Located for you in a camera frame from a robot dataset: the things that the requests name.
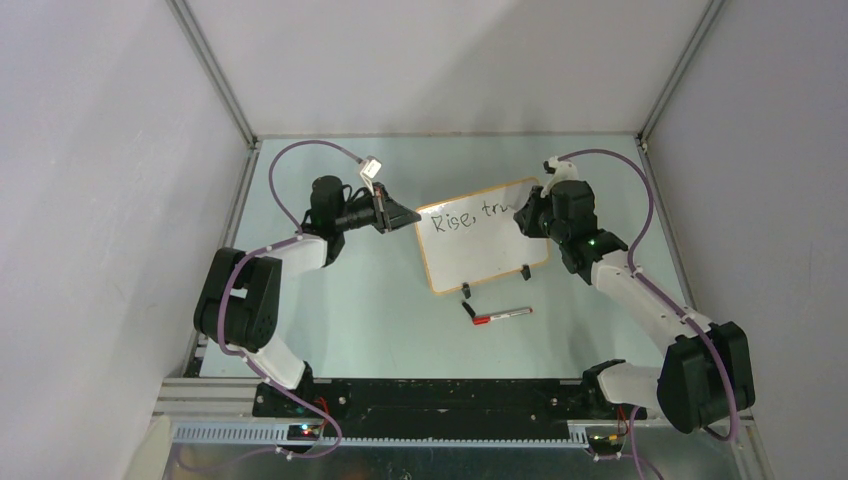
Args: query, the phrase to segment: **table surface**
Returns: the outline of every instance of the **table surface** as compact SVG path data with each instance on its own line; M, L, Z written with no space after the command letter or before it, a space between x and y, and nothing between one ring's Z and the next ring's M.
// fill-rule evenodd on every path
M528 176L545 181L542 162L586 148L606 148L637 164L629 135L497 135L330 139L383 163L377 178L409 208ZM238 226L235 247L251 250L292 236L274 203L268 168L297 140L264 140ZM628 244L642 227L647 196L619 160L585 155L574 160L596 196L599 226ZM304 146L278 162L275 185L295 217L309 207L312 181L336 175L358 188L356 164L323 146ZM662 227L656 220L637 258L672 296L682 298ZM660 366L662 356L627 313L570 275L552 248L550 261L525 282L509 275L472 288L478 313L531 306L533 313L473 326L462 294L436 296L427 283L415 229L387 235L372 228L345 235L341 256L328 268L283 282L277 335L309 362L318 377L577 378L612 358ZM210 344L201 376L254 376L235 357Z

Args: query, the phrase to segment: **metal frame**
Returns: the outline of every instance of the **metal frame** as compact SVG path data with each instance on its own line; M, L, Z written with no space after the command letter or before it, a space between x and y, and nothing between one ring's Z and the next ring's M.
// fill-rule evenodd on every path
M232 206L227 214L227 220L221 231L221 237L218 239L218 248L231 247L233 242L235 242L238 226L241 223L241 216L244 212L244 202L247 200L247 194L250 192L250 184L253 180L253 172L256 170L256 163L259 159L259 150L261 147L262 142L257 142L255 146L247 150L244 168L241 171L236 190L233 192ZM205 335L192 330L186 353L183 356L183 361L180 363L180 370L178 372L180 376L200 375L200 366L203 363L203 356L206 353L206 343L207 339Z
M233 120L233 123L241 134L242 139L248 146L247 161L245 162L245 167L241 173L241 178L234 194L232 207L219 241L219 245L221 246L232 245L238 230L238 224L241 220L244 202L250 188L253 172L256 168L261 141L257 140L254 131L250 127L249 121L239 105L232 87L227 81L220 64L215 59L203 31L198 25L197 19L188 5L188 0L166 1L173 12L175 19L186 35L186 39L191 45L192 50L195 52L201 67L206 72L210 83L212 83L216 93ZM679 59L672 69L672 72L666 80L660 95L654 102L645 124L636 136L637 145L641 147L640 157L643 168L648 176L651 188L657 195L656 208L659 213L666 241L672 253L672 260L678 280L680 281L685 300L693 306L695 306L694 298L683 268L680 252L677 248L674 229L672 228L668 212L666 211L662 198L659 194L657 181L647 155L647 140L650 139L650 135L653 133L653 130L662 117L666 105L673 97L681 79L691 66L695 55L700 51L704 43L704 39L712 31L716 20L723 11L726 3L726 0L709 1L697 27L693 31ZM192 342L189 345L189 349L183 363L183 368L180 373L186 372L186 368L191 365L192 361L196 361L196 359L203 357L203 353L206 348L205 342L206 339L203 336L198 337L195 335L192 338ZM280 437L280 430L287 428L289 424L300 423L300 420L285 418L253 418L251 413L256 386L258 383L258 379L250 378L167 378L163 381L153 416L169 415L175 420L177 425L177 435L175 436L175 440L177 442L202 441L204 443L253 444L279 443L279 439L283 438ZM737 448L734 448L733 452L742 478L745 480L773 478L768 462L765 459L762 442L759 438L753 418L750 416L749 412L743 412L741 420L743 427L742 432L744 434L740 435L739 443L736 446ZM607 420L569 421L569 427L576 432L577 435L577 438L572 438L571 441L563 441L560 443L540 442L538 444L516 442L515 445L511 445L509 442L497 442L497 444L492 445L489 445L488 443L464 443L463 446L581 447L584 446L585 443L586 428L609 428L614 426L615 422ZM650 427L670 428L670 425L665 420L653 419L640 422L637 428L642 429ZM181 437L180 432L182 432L186 438ZM347 443L363 446L449 446L445 443L434 443L433 445L430 445L427 442L402 442L396 439L366 439L358 442L348 440Z
M177 20L177 23L180 24L180 28L183 29L183 33L185 33L186 39L188 40L189 45L191 45L191 49L194 50L195 55L197 55L197 60L200 61L200 66L203 67L203 71L205 71L206 75L209 77L209 82L212 84L212 87L215 89L215 92L218 94L221 102L223 102L224 107L227 109L227 113L233 120L233 123L235 123L244 143L247 144L249 148L254 147L256 144L256 134L254 134L253 129L250 128L250 123L247 121L247 117L236 99L235 92L233 92L230 83L227 81L227 77L224 76L224 71L221 69L221 65L218 64L218 61L215 59L215 55L212 53L212 48L209 46L206 36L203 35L203 30L201 30L200 25L198 25L197 19L191 11L191 7L188 6L188 2L186 0L166 1L168 2L168 6L171 7L171 11L174 13L174 18Z
M651 167L651 161L648 158L645 144L636 137L636 149L639 151L639 158L642 160L642 169L645 171L645 176L648 177L648 185L654 192L654 201L656 202L657 216L660 219L660 227L662 227L665 242L668 244L668 249L671 253L671 263L674 265L674 272L677 274L677 281L680 283L680 290L683 292L683 300L686 304L698 309L695 303L694 295L692 295L692 287L689 284L689 279L686 276L686 271L683 266L683 257L680 255L680 250L677 248L677 236L674 233L674 228L671 225L671 218L668 215L668 210L662 200L657 178L654 175L654 169Z
M656 128L657 123L665 111L666 105L668 105L668 102L680 85L683 76L689 70L695 55L701 50L704 39L712 31L716 20L718 20L721 12L724 11L726 4L727 0L710 0L710 3L707 4L704 13L701 14L698 25L695 27L695 31L692 32L689 41L686 42L686 47L683 48L683 52L680 54L680 58L677 59L677 63L674 64L674 68L671 70L671 74L668 76L665 85L663 85L659 97L657 97L653 107L651 107L648 119L645 120L645 124L639 130L640 138L647 140L651 137L654 128Z

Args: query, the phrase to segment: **purple cable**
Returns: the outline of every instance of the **purple cable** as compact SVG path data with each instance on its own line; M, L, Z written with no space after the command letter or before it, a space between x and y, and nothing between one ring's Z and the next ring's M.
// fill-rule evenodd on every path
M292 237L292 238L289 238L287 240L282 240L282 241L279 241L279 242L276 242L276 243L272 243L271 245L268 245L267 247L258 248L256 250L253 250L252 252L248 252L247 254L245 254L245 256L241 260L239 260L238 263L236 263L236 266L233 268L232 273L230 273L230 278L227 279L227 284L224 286L224 295L221 297L221 305L218 308L218 329L217 329L218 346L221 348L221 351L224 352L225 355L241 357L245 361L245 363L247 363L247 366L250 367L250 369L253 370L254 373L256 373L259 376L259 378L264 379L264 381L266 383L268 383L272 387L279 390L280 393L282 393L286 397L290 398L292 401L302 405L303 407L307 408L308 410L311 410L314 413L317 413L323 419L327 420L327 422L330 423L330 425L333 426L333 428L336 430L336 441L327 450L324 450L324 451L319 452L319 453L308 453L308 452L307 453L294 453L294 452L289 452L287 450L284 450L287 455L291 455L292 457L296 457L296 458L318 458L318 457L323 457L324 455L331 453L336 448L338 448L339 444L341 443L341 441L342 441L342 429L339 426L338 422L336 422L336 420L333 417L328 415L323 410L320 410L319 408L315 407L314 405L311 405L308 402L302 400L297 395L291 393L287 388L285 388L284 386L277 383L274 379L268 377L268 375L265 374L265 372L263 372L262 369L259 368L258 365L253 363L253 361L244 352L241 352L239 350L230 350L226 346L226 342L222 341L224 338L226 338L224 336L224 323L226 321L227 305L230 302L230 293L233 290L233 285L236 282L236 278L238 278L238 275L239 275L239 273L241 273L244 266L247 264L248 261L250 261L250 259L256 257L257 255L266 253L270 250L276 250L278 248L282 248L282 247L291 245L291 244L296 243L296 242L297 242L297 237Z
M356 154L354 154L350 150L342 147L341 145L337 145L333 142L328 142L326 140L302 140L300 142L294 142L291 145L287 146L286 148L280 150L280 153L278 153L277 156L274 157L274 160L271 161L271 167L268 168L268 185L271 187L271 195L274 197L274 201L277 202L277 206L279 206L280 209L283 211L283 213L285 213L286 216L289 217L289 220L291 220L291 222L294 224L295 228L297 228L298 234L303 233L303 228L300 226L300 222L298 222L297 219L294 218L294 215L292 215L291 212L289 212L289 209L287 209L286 206L283 205L283 202L280 200L280 196L277 195L277 189L274 187L274 167L277 166L277 162L289 150L292 150L292 149L297 148L297 147L302 147L304 145L324 145L326 147L335 148L336 150L338 150L338 151L344 153L345 155L347 155L348 157L352 158L356 163L362 163L362 158L360 158L359 156L357 156Z
M639 243L642 241L642 239L645 238L645 235L648 233L648 228L651 226L651 220L653 220L654 218L654 192L651 190L651 185L648 183L648 177L646 177L642 170L639 169L639 167L636 165L636 163L634 163L629 158L625 157L624 155L621 155L620 153L616 153L603 148L589 148L586 150L578 150L576 152L571 152L569 154L563 155L559 157L558 160L568 160L570 158L574 158L580 155L587 155L592 153L608 155L610 157L614 157L621 160L622 162L626 163L630 168L632 168L633 171L636 172L636 175L639 176L639 179L642 180L642 185L644 185L645 192L647 192L648 194L648 216L645 219L645 224L642 226L642 230L639 232L639 235L636 236L636 240L633 241L633 245L631 246L630 251L627 252L627 265L630 268L630 272L633 274L633 276L640 282L642 282L642 284L645 285L648 290L653 292L654 295L656 295L660 300L662 300L663 303L668 305L668 307L671 308L678 317L683 318L686 324L689 325L689 327L691 327L695 331L695 333L698 334L698 337L700 337L704 344L707 346L707 350L709 350L710 356L713 358L713 362L715 362L716 367L718 368L718 374L719 377L721 377L721 383L724 387L724 393L727 396L727 404L730 410L730 431L725 437L719 435L710 427L706 427L705 430L717 440L723 442L732 442L736 439L736 436L739 432L739 413L736 410L736 395L733 393L733 385L730 383L730 375L728 375L727 368L724 366L724 362L721 360L721 356L718 354L715 345L713 345L712 340L710 340L707 334L704 333L704 331L701 329L701 327L698 326L697 323L695 323L690 318L685 318L687 313L684 308L682 308L680 305L677 304L677 302L672 300L671 297L666 295L665 292L662 291L662 289L660 289L657 285L654 284L654 282L650 281L647 277L636 271L636 263L634 261L636 248L639 246Z
M640 479L645 480L645 476L642 475L642 465L640 465L639 462L647 462L647 460L639 458L639 452L636 451L636 425L634 423L636 421L636 413L639 412L641 408L642 407L634 406L633 410L630 411L630 433L628 435L630 435L630 451L632 452L631 455L633 456L633 463L636 464L636 472L639 473ZM660 476L660 478L662 478L662 475L659 474L659 470L654 471Z
M701 326L695 323L695 321L691 318L686 319L686 324L689 325L692 330L695 330L695 333L697 333L698 336L701 337L701 340L704 342L704 345L707 346L707 350L710 351L710 355L713 357L713 359L716 359L717 357L720 358L718 355L718 351L715 348L715 345L704 332L704 330L701 328ZM727 369L724 368L724 365L719 360L716 360L716 364L721 365L721 367L718 369L718 375L719 377L721 377L721 384L724 387L724 391L732 392L733 386L730 384L730 376L727 374ZM739 433L739 412L736 411L736 399L733 398L734 401L730 400L731 398L730 396L728 396L727 405L730 409L730 431L727 433L727 436L720 435L718 432L716 432L710 427L704 427L704 430L706 430L707 433L709 433L716 440L720 440L722 442L733 441L734 439L736 439L736 435L738 435Z
M324 146L327 146L327 147L335 148L336 150L338 150L338 151L344 153L345 155L347 155L348 157L352 158L356 163L362 163L362 158L360 158L356 154L352 153L350 150L348 150L348 149L346 149L346 148L344 148L340 145L337 145L335 143L327 142L325 140L303 140L303 141L300 141L300 142L294 142L291 145L287 146L286 148L280 150L280 152L277 154L277 156L274 157L274 160L271 161L271 166L268 168L268 185L271 188L271 195L274 197L274 201L277 203L277 205L280 207L280 209L283 211L283 213L289 218L289 220L291 220L291 222L294 224L295 228L297 229L298 235L303 234L303 227L301 227L300 222L298 222L297 219L294 218L294 216L291 214L291 212L289 212L289 210L286 208L286 206L283 205L283 202L280 200L280 196L277 194L277 189L274 187L274 168L277 166L277 162L280 160L280 158L283 155L286 154L286 152L288 152L288 151L290 151L294 148L297 148L297 147L302 147L304 145L324 145ZM229 301L230 301L230 294L232 293L233 286L235 285L236 279L238 278L242 269L244 269L244 266L247 264L248 261L250 261L252 258L256 257L257 255L261 255L265 252L291 245L295 242L297 242L297 237L292 237L292 238L289 238L287 240L282 240L280 242L272 243L271 245L269 245L267 247L254 250L252 252L248 252L247 254L245 254L245 256L241 260L239 260L238 263L236 263L236 266L233 268L232 273L230 273L230 278L227 279L227 284L224 287L224 295L221 297L221 305L218 308L218 325L217 325L217 329L216 329L217 332L216 333L218 335L218 340L219 340L218 346L221 348L221 351L224 352L224 355L241 357L242 360L244 360L244 362L247 364L247 366L251 370L253 370L253 372L256 373L256 375L258 375L259 378L264 379L264 381L266 383L268 383L269 385L271 385L272 387L277 389L280 393L282 393L283 395L285 395L286 397L288 397L292 401L302 405L303 407L305 407L308 410L311 410L314 413L317 413L320 417L327 420L327 422L330 425L333 426L333 428L336 431L336 441L333 442L333 444L327 450L324 450L324 451L321 451L321 452L318 452L318 453L309 453L309 452L295 453L295 452L285 450L281 447L279 449L280 453L285 453L287 456L291 456L293 458L318 458L318 457L323 457L324 455L329 455L336 448L338 448L339 445L341 444L341 441L342 441L342 438L343 438L342 437L342 429L339 426L338 422L336 422L336 420L333 417L331 417L329 414L327 414L323 410L319 410L314 405L311 405L308 402L304 401L303 399L301 399L297 395L291 393L287 388L285 388L282 385L280 385L279 383L277 383L277 381L270 378L267 374L265 374L265 372L262 371L261 368L259 368L258 365L256 365L250 358L248 358L247 355L244 354L244 352L241 352L241 351L238 351L238 350L231 350L230 348L227 347L226 342L222 341L224 338L226 338L225 335L224 335L224 331L225 331L224 325L225 325L225 321L226 321L227 305L229 304ZM258 455L258 454L261 454L261 453L277 452L278 451L277 448L278 447L265 447L265 448L259 448L259 449L256 449L256 450L251 450L250 452L247 452L247 453L245 453L245 454L243 454L239 457L236 457L232 460L229 460L227 462L224 462L220 465L216 465L216 466L213 466L213 467L206 467L206 468L188 467L180 461L179 456L177 456L177 464L181 468L188 470L188 471L193 471L195 473L210 472L210 471L218 470L220 468L227 467L227 466L232 465L234 463L238 463L238 462L240 462L240 461L242 461L246 458L250 458L254 455Z

